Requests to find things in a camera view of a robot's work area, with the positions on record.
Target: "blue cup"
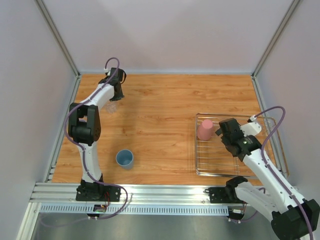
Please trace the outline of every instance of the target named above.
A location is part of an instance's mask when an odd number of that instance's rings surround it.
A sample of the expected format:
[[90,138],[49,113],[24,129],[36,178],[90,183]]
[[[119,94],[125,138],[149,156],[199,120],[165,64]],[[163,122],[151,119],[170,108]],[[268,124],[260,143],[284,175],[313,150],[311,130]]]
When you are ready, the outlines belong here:
[[128,149],[119,151],[115,156],[116,162],[124,169],[132,169],[134,166],[134,155]]

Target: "wire basket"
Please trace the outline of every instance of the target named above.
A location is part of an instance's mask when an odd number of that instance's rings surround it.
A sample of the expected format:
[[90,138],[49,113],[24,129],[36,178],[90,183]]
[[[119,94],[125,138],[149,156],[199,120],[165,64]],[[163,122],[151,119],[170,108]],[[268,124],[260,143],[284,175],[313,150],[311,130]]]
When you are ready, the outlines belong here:
[[[227,115],[227,114],[211,114],[198,113],[195,116],[195,168],[196,173],[200,176],[212,177],[230,177],[243,176],[246,178],[257,177],[243,162],[237,157],[233,157],[230,152],[226,150],[225,145],[221,142],[221,136],[215,133],[208,141],[202,141],[197,138],[197,128],[205,119],[213,122],[213,130],[219,129],[219,122],[222,120],[235,118],[240,125],[244,125],[250,116],[246,115]],[[261,125],[261,132],[255,137],[263,143],[268,134],[276,125],[276,121],[271,117],[260,116],[257,118]],[[278,131],[276,131],[270,141],[265,146],[265,151],[273,164],[281,173],[287,177],[288,168],[285,156],[282,149],[281,140]]]

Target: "white wall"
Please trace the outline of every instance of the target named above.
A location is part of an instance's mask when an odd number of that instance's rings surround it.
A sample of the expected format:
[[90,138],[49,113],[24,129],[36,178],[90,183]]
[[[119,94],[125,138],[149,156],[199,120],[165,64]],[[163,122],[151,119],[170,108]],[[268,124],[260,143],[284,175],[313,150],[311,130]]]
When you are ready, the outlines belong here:
[[292,0],[44,0],[82,72],[251,73]]
[[3,0],[0,33],[0,238],[13,240],[75,76],[34,0]]
[[[303,0],[257,80],[267,107],[282,105],[290,181],[320,203],[320,1]],[[272,113],[279,119],[280,112]]]

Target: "wood grain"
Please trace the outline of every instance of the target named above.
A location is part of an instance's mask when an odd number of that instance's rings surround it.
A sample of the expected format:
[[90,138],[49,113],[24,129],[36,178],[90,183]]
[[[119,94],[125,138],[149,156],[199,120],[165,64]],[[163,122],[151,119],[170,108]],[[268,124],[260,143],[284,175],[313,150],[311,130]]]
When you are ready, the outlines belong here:
[[[82,76],[76,102],[96,88],[103,75]],[[253,115],[260,111],[249,75],[132,74],[122,86],[117,112],[100,111],[99,165],[103,179],[117,184],[224,185],[224,177],[195,170],[197,113]],[[115,157],[129,149],[134,167]],[[55,183],[79,183],[82,165],[76,146],[64,139],[53,175]]]

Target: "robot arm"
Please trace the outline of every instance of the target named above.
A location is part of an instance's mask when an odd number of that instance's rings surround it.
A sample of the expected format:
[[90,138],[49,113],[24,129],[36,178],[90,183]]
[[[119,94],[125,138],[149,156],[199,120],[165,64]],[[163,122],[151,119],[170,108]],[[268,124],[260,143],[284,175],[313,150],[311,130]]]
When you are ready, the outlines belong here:
[[[109,76],[113,75],[116,68],[106,73],[106,77],[102,79],[93,93],[81,103],[76,111],[74,111],[68,122],[68,134],[73,140],[84,148],[85,164],[90,175],[97,181],[103,182],[102,172],[99,167],[97,141],[101,134],[101,124],[99,111],[107,103],[107,101],[118,101],[124,97],[121,84],[126,79],[126,73],[122,69],[118,69],[114,77],[109,80]],[[80,103],[72,103],[70,111]],[[104,194],[100,189],[102,186],[97,185],[85,171],[83,164],[83,150],[78,146],[81,163],[82,163],[82,179],[81,185],[77,189],[78,201],[97,201]]]
[[[265,216],[271,222],[272,229],[279,239],[294,240],[308,234],[302,212],[291,197],[294,195],[306,212],[312,230],[316,230],[320,213],[318,203],[314,199],[306,200],[296,191],[277,170],[266,152],[264,152],[266,162],[263,160],[262,145],[255,137],[261,130],[259,124],[251,122],[240,126],[237,120],[230,118],[219,122],[219,126],[220,129],[216,134],[222,134],[221,140],[226,149],[254,172],[270,195],[263,194],[246,178],[238,176],[226,183],[226,192],[230,197],[250,204]],[[279,180],[292,194],[286,191]]]

